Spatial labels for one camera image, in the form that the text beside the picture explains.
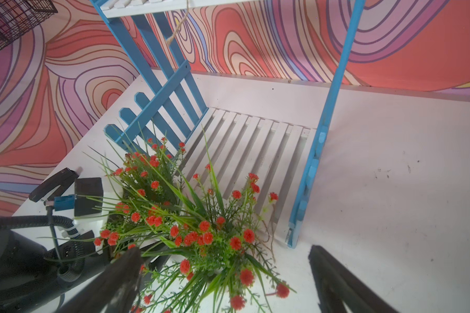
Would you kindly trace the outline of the red flower pot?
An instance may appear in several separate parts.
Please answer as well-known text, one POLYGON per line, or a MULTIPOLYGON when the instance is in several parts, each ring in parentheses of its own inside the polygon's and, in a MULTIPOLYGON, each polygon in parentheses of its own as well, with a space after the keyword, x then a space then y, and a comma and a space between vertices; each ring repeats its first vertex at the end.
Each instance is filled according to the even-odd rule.
POLYGON ((100 159, 110 188, 117 194, 106 200, 93 197, 107 218, 93 241, 97 248, 110 247, 121 252, 145 247, 158 242, 171 229, 167 213, 180 207, 171 186, 182 188, 176 169, 184 159, 185 149, 181 143, 180 152, 172 155, 166 144, 166 138, 148 138, 144 147, 133 146, 121 156, 120 165, 105 156, 100 159))
POLYGON ((268 224, 255 211, 260 194, 259 177, 250 173, 241 189, 224 199, 214 172, 210 187, 198 175, 182 188, 171 189, 180 207, 168 211, 169 232, 140 250, 143 274, 151 275, 142 291, 137 312, 198 312, 211 297, 214 312, 239 312, 255 305, 258 312, 271 309, 269 299, 286 299, 291 288, 272 262, 268 239, 257 234, 268 224))

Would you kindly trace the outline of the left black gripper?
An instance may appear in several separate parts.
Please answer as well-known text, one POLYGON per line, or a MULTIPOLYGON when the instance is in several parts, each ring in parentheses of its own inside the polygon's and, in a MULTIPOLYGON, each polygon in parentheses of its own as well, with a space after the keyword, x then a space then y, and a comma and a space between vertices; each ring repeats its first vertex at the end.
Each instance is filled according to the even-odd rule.
POLYGON ((33 312, 102 272, 110 254, 98 253, 89 241, 83 247, 87 258, 81 276, 64 282, 57 263, 44 259, 56 258, 54 250, 12 230, 0 231, 0 312, 33 312))

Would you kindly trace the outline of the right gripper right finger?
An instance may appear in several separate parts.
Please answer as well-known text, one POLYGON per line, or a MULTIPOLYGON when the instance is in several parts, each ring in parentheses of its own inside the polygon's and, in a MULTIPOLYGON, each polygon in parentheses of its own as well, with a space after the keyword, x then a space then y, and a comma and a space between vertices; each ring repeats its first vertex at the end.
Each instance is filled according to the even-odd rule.
POLYGON ((395 312, 325 248, 313 245, 308 256, 322 312, 395 312))

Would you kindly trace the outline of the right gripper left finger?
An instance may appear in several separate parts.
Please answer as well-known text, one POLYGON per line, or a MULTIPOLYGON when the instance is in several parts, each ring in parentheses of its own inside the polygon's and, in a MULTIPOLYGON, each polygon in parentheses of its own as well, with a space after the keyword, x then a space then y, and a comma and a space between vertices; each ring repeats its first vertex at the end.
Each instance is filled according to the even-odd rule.
POLYGON ((128 250, 58 312, 130 312, 138 297, 142 264, 139 249, 128 250))

